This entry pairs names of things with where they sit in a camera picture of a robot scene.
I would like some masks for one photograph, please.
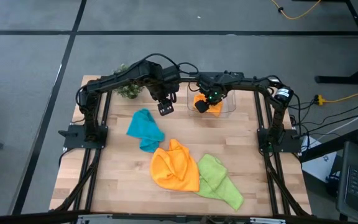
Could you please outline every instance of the blue towel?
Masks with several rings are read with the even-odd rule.
[[[140,138],[140,149],[145,152],[154,152],[163,141],[165,135],[159,130],[150,111],[141,109],[134,114],[129,125],[127,135]]]

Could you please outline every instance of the gray carpet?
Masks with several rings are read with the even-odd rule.
[[[279,1],[289,15],[312,2]],[[358,12],[358,1],[353,1]],[[79,0],[0,0],[0,29],[71,30]],[[284,19],[269,0],[137,1],[88,0],[80,30],[355,30],[343,3],[323,2],[298,21]],[[67,36],[0,36],[0,215],[12,197],[55,81]],[[300,96],[315,94],[335,100],[358,92],[354,85],[318,85],[315,75],[347,76],[358,70],[358,37],[262,37],[213,35],[77,36],[45,142],[30,186],[24,213],[48,209],[58,172],[63,138],[57,131],[71,120],[74,95],[83,75],[107,75],[122,63],[160,52],[176,62],[191,62],[203,71],[242,71],[247,77],[278,75]],[[160,58],[151,60],[168,65]],[[358,105],[358,97],[343,103],[315,106],[305,121]],[[338,134],[357,125],[348,126]],[[335,126],[321,130],[329,131]],[[327,141],[334,136],[327,136]],[[338,218],[332,200],[309,194],[315,215]]]

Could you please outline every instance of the metal bracket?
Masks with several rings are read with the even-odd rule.
[[[299,140],[293,139],[292,136],[297,135],[297,131],[293,129],[285,129],[283,139],[279,146],[270,147],[264,146],[266,143],[266,137],[268,134],[268,129],[261,128],[257,130],[258,134],[258,143],[261,146],[261,152],[301,152],[301,142]]]
[[[250,218],[250,223],[255,224],[285,224],[285,220],[275,218]]]
[[[59,131],[65,137],[64,147],[68,149],[84,148],[84,149],[103,149],[106,145],[107,132],[109,128],[105,125],[99,126],[98,141],[85,141],[85,132],[83,125],[69,125],[67,131]]]
[[[176,222],[177,223],[186,223],[187,216],[186,215],[177,215]]]

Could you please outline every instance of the lime green cloth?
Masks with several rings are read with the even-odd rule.
[[[214,156],[205,154],[197,165],[200,173],[200,191],[195,193],[207,198],[224,200],[237,211],[244,198],[227,176],[227,169],[222,162]]]

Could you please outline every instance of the orange towel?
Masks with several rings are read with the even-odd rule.
[[[153,180],[169,190],[200,190],[200,175],[196,161],[189,155],[189,149],[176,139],[171,139],[169,151],[158,148],[150,165]]]
[[[199,101],[199,100],[203,100],[206,101],[206,98],[204,96],[204,94],[200,93],[194,96],[194,100],[193,100],[193,107],[196,108],[195,104]],[[219,116],[220,112],[222,111],[222,107],[223,107],[223,101],[220,101],[219,103],[217,103],[217,105],[210,105],[209,109],[206,111],[207,113],[213,113],[215,116]]]

